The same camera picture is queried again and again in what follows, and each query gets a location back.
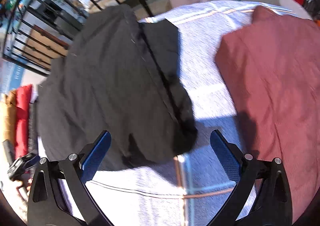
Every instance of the plaid blanket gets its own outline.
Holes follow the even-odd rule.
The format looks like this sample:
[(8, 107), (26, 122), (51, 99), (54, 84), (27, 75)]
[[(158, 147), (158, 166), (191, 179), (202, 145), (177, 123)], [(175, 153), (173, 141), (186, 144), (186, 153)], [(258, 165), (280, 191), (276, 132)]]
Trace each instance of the plaid blanket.
[[(172, 161), (123, 171), (98, 171), (86, 183), (105, 215), (117, 225), (206, 225), (233, 190), (209, 143), (210, 133), (219, 129), (224, 137), (245, 149), (237, 130), (236, 111), (214, 63), (221, 36), (251, 23), (257, 5), (278, 14), (291, 12), (256, 2), (212, 1), (181, 6), (146, 18), (166, 18), (180, 31), (180, 80), (193, 102), (199, 137), (194, 149)], [(65, 181), (64, 196), (74, 216), (82, 218)], [(239, 218), (254, 202), (252, 192)]]

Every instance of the maroon blanket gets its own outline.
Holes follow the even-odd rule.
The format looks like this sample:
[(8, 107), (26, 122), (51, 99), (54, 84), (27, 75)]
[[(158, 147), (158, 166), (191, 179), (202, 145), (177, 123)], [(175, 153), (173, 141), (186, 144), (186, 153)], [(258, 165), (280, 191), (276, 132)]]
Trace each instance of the maroon blanket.
[(261, 6), (252, 22), (223, 37), (215, 62), (249, 152), (283, 161), (295, 222), (320, 186), (320, 29)]

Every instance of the wrought iron headboard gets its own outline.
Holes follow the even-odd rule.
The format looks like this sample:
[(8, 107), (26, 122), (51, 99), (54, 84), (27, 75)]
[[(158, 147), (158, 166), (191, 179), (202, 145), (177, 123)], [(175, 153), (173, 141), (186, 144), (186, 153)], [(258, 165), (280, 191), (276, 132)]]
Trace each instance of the wrought iron headboard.
[[(35, 43), (39, 44), (42, 46), (42, 48), (46, 48), (50, 53), (53, 55), (56, 55), (57, 57), (64, 57), (65, 54), (62, 54), (58, 50), (54, 49), (53, 46), (47, 45), (39, 41), (37, 38), (31, 36), (30, 34), (27, 34), (23, 30), (21, 30), (21, 25), (24, 24), (31, 29), (41, 33), (41, 35), (45, 35), (47, 39), (51, 40), (52, 43), (58, 44), (65, 50), (68, 49), (68, 44), (63, 43), (62, 41), (58, 41), (59, 39), (55, 39), (54, 35), (46, 32), (45, 30), (39, 30), (40, 28), (37, 28), (37, 26), (32, 25), (31, 23), (27, 22), (24, 19), (24, 16), (26, 12), (29, 12), (32, 14), (34, 17), (39, 19), (41, 22), (44, 22), (46, 25), (54, 29), (56, 32), (58, 32), (60, 35), (66, 37), (69, 40), (73, 40), (73, 37), (63, 31), (61, 28), (53, 25), (50, 21), (46, 20), (39, 14), (39, 12), (31, 7), (31, 4), (34, 1), (38, 1), (40, 4), (43, 4), (46, 6), (46, 8), (49, 8), (50, 11), (53, 14), (58, 14), (61, 19), (63, 19), (66, 23), (68, 23), (71, 27), (73, 27), (75, 30), (80, 31), (82, 24), (77, 23), (75, 24), (74, 22), (70, 21), (70, 19), (64, 17), (62, 14), (59, 14), (55, 8), (53, 8), (53, 5), (50, 5), (46, 1), (42, 0), (29, 0), (26, 5), (20, 6), (21, 0), (16, 0), (15, 5), (12, 9), (12, 13), (10, 14), (7, 29), (6, 29), (6, 34), (5, 34), (5, 39), (4, 39), (4, 45), (3, 45), (3, 51), (2, 51), (2, 58), (9, 62), (13, 62), (27, 70), (33, 71), (34, 73), (40, 74), (42, 76), (47, 76), (50, 73), (50, 66), (51, 64), (48, 62), (44, 62), (42, 59), (35, 57), (34, 55), (26, 52), (25, 50), (19, 48), (17, 46), (17, 43), (20, 43), (21, 45), (24, 46), (24, 48), (28, 48), (33, 52), (38, 53), (39, 55), (45, 55), (47, 58), (52, 59), (56, 57), (52, 57), (48, 54), (45, 54), (41, 50), (35, 48), (35, 46), (32, 46), (28, 43), (23, 42), (18, 38), (19, 35), (25, 36), (29, 40), (34, 41)], [(85, 10), (79, 9), (75, 5), (73, 5), (70, 1), (68, 0), (62, 0), (64, 3), (68, 4), (71, 8), (74, 9), (74, 11), (77, 13), (78, 16), (83, 17), (86, 19), (88, 17), (88, 13)], [(101, 6), (95, 1), (95, 0), (90, 0), (93, 5), (95, 5), (99, 10), (102, 10)], [(145, 11), (148, 13), (149, 16), (153, 16), (150, 8), (148, 7), (148, 4), (145, 0), (139, 0), (140, 4), (143, 6)]]

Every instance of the bed frame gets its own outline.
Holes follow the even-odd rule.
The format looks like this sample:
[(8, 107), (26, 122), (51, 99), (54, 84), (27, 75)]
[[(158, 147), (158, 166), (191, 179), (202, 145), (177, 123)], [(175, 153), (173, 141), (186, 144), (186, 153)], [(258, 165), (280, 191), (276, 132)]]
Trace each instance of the bed frame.
[[(2, 45), (2, 58), (9, 62), (13, 62), (27, 70), (30, 70), (34, 73), (40, 74), (42, 76), (48, 76), (50, 74), (51, 64), (49, 62), (44, 61), (43, 57), (37, 57), (36, 55), (44, 56), (46, 59), (53, 59), (57, 57), (65, 57), (66, 54), (61, 53), (64, 49), (68, 49), (68, 44), (64, 43), (55, 38), (54, 35), (50, 35), (48, 32), (45, 33), (44, 30), (40, 31), (36, 25), (33, 23), (29, 23), (24, 19), (26, 12), (32, 14), (34, 17), (38, 18), (40, 21), (44, 22), (46, 25), (54, 29), (60, 35), (65, 36), (69, 40), (73, 40), (73, 35), (70, 35), (70, 32), (66, 32), (56, 25), (52, 24), (52, 22), (45, 19), (38, 10), (32, 8), (30, 5), (32, 2), (38, 1), (41, 5), (44, 5), (46, 8), (49, 8), (56, 16), (59, 16), (63, 21), (70, 25), (70, 32), (72, 31), (80, 31), (82, 27), (82, 23), (75, 22), (70, 20), (68, 17), (64, 17), (60, 12), (57, 12), (54, 8), (53, 4), (49, 4), (48, 1), (42, 0), (29, 0), (26, 5), (21, 6), (22, 0), (17, 0), (13, 9), (11, 10), (11, 14), (8, 17), (8, 25), (6, 28), (5, 38)], [(69, 0), (63, 0), (66, 4), (68, 4), (78, 16), (86, 19), (88, 17), (88, 13), (82, 9), (79, 9), (75, 5), (73, 5)], [(94, 1), (90, 0), (99, 10), (102, 8)], [(146, 0), (138, 0), (145, 11), (149, 16), (153, 16)], [(32, 32), (34, 31), (37, 35), (27, 34), (23, 32), (20, 27), (24, 24), (30, 27)], [(48, 42), (44, 43), (43, 41), (39, 41), (37, 37), (44, 36), (45, 40)], [(32, 43), (25, 43), (19, 39), (18, 36), (23, 35), (28, 38), (28, 41)], [(18, 43), (24, 45), (24, 49), (18, 47)]]

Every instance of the metal pivot bolt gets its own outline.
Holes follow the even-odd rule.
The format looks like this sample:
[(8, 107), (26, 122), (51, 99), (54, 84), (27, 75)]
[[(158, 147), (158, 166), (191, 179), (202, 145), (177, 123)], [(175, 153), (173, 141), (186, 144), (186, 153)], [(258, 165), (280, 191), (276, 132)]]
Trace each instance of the metal pivot bolt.
[(279, 165), (279, 164), (281, 164), (282, 160), (279, 157), (276, 157), (275, 162)]
[(245, 154), (244, 158), (247, 159), (247, 160), (252, 160), (253, 156), (251, 154)]
[(40, 164), (44, 164), (45, 162), (47, 162), (47, 159), (45, 157), (42, 157), (40, 160), (39, 160), (39, 163)]
[(70, 161), (76, 160), (77, 158), (78, 158), (78, 155), (77, 155), (77, 154), (70, 154), (70, 155), (68, 156), (68, 159), (69, 159)]

